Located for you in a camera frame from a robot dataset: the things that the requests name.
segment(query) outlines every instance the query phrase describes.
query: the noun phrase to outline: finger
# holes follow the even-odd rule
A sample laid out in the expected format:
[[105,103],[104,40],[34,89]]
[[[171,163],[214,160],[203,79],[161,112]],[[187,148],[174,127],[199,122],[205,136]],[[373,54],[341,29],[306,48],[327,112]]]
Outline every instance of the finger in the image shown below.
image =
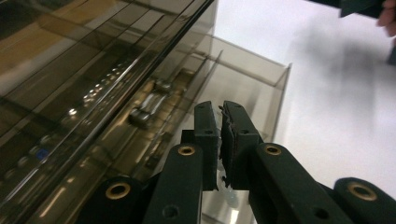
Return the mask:
[[387,32],[389,36],[396,35],[396,21],[386,26]]
[[378,18],[378,26],[386,26],[395,20],[395,9],[384,9]]
[[396,7],[396,0],[387,0],[384,3],[382,3],[382,7],[384,7],[384,8]]

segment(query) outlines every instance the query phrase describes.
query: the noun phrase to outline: human hand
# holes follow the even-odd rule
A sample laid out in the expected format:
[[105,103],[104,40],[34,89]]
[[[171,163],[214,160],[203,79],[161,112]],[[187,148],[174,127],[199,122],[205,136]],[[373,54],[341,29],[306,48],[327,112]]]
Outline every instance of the human hand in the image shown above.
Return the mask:
[[378,26],[385,26],[389,36],[396,35],[396,0],[386,0],[384,10],[378,18]]

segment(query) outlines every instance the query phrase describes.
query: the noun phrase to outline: white surface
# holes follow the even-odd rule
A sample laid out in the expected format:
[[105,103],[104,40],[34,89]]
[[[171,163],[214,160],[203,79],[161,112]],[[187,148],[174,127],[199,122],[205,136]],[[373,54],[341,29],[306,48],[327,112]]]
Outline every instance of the white surface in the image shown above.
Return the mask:
[[303,0],[220,0],[215,35],[293,64],[275,142],[317,181],[355,176],[396,198],[396,67],[375,20]]

